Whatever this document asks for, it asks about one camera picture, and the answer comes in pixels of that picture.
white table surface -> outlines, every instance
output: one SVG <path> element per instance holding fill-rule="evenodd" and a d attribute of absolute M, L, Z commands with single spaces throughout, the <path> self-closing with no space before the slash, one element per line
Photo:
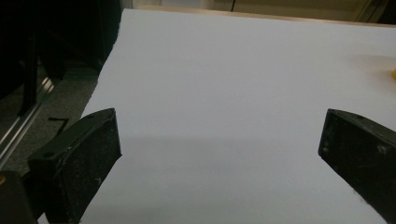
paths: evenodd
<path fill-rule="evenodd" d="M 328 108 L 396 130 L 396 29 L 125 9 L 84 114 L 123 156 L 82 223 L 375 224 L 318 155 Z"/>

